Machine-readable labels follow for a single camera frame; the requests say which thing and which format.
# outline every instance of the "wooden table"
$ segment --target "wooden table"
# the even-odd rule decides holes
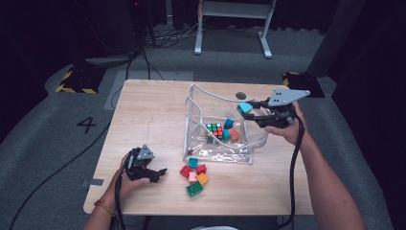
[[[155,158],[147,166],[168,168],[158,183],[135,191],[122,204],[131,215],[289,215],[289,167],[293,146],[269,135],[264,147],[254,152],[252,165],[204,162],[210,181],[192,198],[188,179],[179,172],[183,160],[186,124],[185,100],[193,82],[170,80],[127,80],[111,127],[104,142],[94,178],[102,186],[90,186],[84,211],[91,213],[122,158],[131,149],[147,144]],[[282,85],[194,82],[229,99],[244,92],[247,99],[265,100],[274,87]],[[296,214],[312,215],[305,167],[299,154],[295,168]]]

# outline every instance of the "clear plastic bag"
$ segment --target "clear plastic bag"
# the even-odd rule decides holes
[[[203,161],[222,161],[253,163],[254,149],[266,144],[268,132],[252,121],[246,121],[237,111],[240,103],[257,101],[255,99],[236,101],[221,98],[193,83],[188,89],[185,101],[187,114],[184,159],[191,156]],[[265,115],[262,109],[253,109],[251,113]],[[224,141],[212,135],[206,124],[221,124],[227,119],[234,121],[233,129],[239,132],[239,138]]]

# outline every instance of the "rubik's cube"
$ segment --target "rubik's cube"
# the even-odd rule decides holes
[[[220,123],[211,123],[211,124],[206,124],[206,128],[209,130],[210,133],[212,133],[217,139],[221,140],[223,139],[224,133],[223,133],[223,127],[221,126]],[[207,137],[207,142],[212,143],[213,142],[213,137],[208,134]]]

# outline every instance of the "person's right hand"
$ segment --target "person's right hand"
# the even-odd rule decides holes
[[[305,121],[305,116],[299,107],[298,102],[293,102],[292,103],[295,106],[296,114],[301,118],[301,120],[304,123],[304,129],[305,132],[307,132],[307,123]],[[268,131],[269,133],[272,133],[277,136],[282,136],[284,139],[289,142],[292,145],[296,144],[296,140],[298,139],[298,134],[299,134],[299,121],[298,119],[295,119],[295,121],[288,127],[286,128],[278,128],[274,126],[266,126],[265,130]]]

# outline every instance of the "red bracelet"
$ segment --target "red bracelet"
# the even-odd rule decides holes
[[[95,206],[101,206],[103,209],[105,209],[105,210],[107,210],[107,212],[109,212],[111,215],[117,215],[117,212],[116,211],[114,211],[114,210],[112,210],[111,208],[109,208],[109,207],[107,207],[106,205],[104,205],[103,204],[104,203],[104,200],[100,200],[100,199],[98,199],[96,202],[95,202]]]

